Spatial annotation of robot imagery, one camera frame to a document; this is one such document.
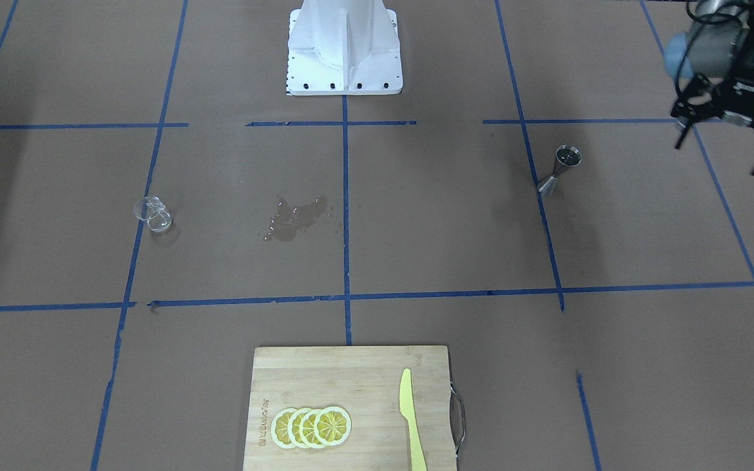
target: clear glass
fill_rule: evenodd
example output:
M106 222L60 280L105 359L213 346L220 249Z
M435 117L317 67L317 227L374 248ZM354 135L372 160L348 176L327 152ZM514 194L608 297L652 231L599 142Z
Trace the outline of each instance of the clear glass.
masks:
M147 196L135 203L132 207L132 215L156 233L165 232L173 223L173 217L168 209L156 196Z

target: plastic knife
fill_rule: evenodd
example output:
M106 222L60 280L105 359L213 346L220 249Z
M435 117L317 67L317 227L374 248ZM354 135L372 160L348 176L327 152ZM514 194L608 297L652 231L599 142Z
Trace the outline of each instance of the plastic knife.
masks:
M415 400L412 398L412 372L403 370L401 376L401 414L409 423L409 448L412 455L412 471L427 471L421 438L418 436L418 421L415 418Z

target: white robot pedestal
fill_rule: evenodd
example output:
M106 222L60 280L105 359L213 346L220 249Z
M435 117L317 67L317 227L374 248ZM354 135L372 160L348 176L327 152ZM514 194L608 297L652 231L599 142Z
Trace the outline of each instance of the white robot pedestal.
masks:
M290 14L288 46L289 95L403 90L397 14L383 0L304 0Z

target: metal jigger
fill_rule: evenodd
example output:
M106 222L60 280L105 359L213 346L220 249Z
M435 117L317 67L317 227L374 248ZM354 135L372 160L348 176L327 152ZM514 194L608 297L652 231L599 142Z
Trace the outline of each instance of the metal jigger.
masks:
M552 196L557 187L557 179L566 170L577 167L581 163L581 152L577 147L560 146L554 153L554 171L537 185L537 191L542 196Z

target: wooden cutting board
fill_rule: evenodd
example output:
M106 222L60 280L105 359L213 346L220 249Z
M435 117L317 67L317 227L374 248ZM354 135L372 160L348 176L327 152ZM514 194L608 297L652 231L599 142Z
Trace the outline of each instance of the wooden cutting board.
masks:
M400 412L404 368L411 369L427 471L456 471L450 432L450 367L445 346L261 347L255 349L243 471L411 470ZM283 449L272 418L285 408L341 406L348 439L323 449Z

